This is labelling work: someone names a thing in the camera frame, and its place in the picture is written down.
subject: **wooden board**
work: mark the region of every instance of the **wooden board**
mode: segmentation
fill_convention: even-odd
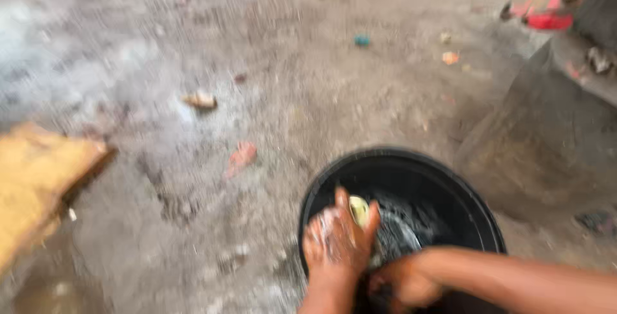
[[[0,274],[54,230],[62,198],[113,154],[104,143],[60,136],[31,122],[0,135]]]

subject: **wet hand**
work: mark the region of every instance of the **wet hand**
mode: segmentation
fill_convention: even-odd
[[[375,271],[369,279],[369,294],[375,294],[382,286],[390,285],[392,313],[404,313],[406,308],[431,304],[441,297],[443,286],[431,276],[426,267],[428,257],[427,251],[408,255]]]
[[[349,193],[336,187],[335,205],[314,216],[304,229],[302,247],[309,276],[357,281],[368,266],[380,221],[379,206],[372,201],[368,222],[359,227],[353,220]]]

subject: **black plastic basin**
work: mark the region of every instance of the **black plastic basin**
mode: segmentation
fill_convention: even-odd
[[[400,148],[360,150],[334,161],[308,189],[300,212],[298,243],[304,272],[302,233],[311,217],[335,202],[335,185],[350,194],[380,203],[378,231],[381,261],[435,245],[454,245],[505,253],[504,240],[493,215],[479,195],[449,168],[426,155]],[[362,284],[354,313],[385,313],[368,301]],[[428,313],[504,313],[472,296],[453,292],[426,310]]]

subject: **wet floor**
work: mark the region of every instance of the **wet floor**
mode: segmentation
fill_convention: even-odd
[[[3,0],[0,129],[35,120],[120,152],[75,201],[64,243],[4,277],[0,309],[294,312],[312,177],[374,144],[451,163],[547,38],[499,23],[504,2]],[[368,47],[353,44],[359,34]],[[445,51],[460,62],[444,65]],[[215,110],[181,102],[198,89]],[[257,161],[228,179],[239,141]],[[544,232],[504,226],[521,254],[553,255]]]

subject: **concrete floor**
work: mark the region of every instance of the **concrete floor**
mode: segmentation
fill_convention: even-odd
[[[120,149],[74,202],[77,221],[5,277],[0,309],[19,314],[66,284],[101,313],[294,312],[312,177],[374,144],[451,164],[548,38],[499,23],[506,0],[3,1],[0,129],[35,120]],[[195,89],[219,107],[183,105]],[[241,140],[257,162],[227,180]],[[570,221],[498,222],[512,254],[616,268],[612,243]]]

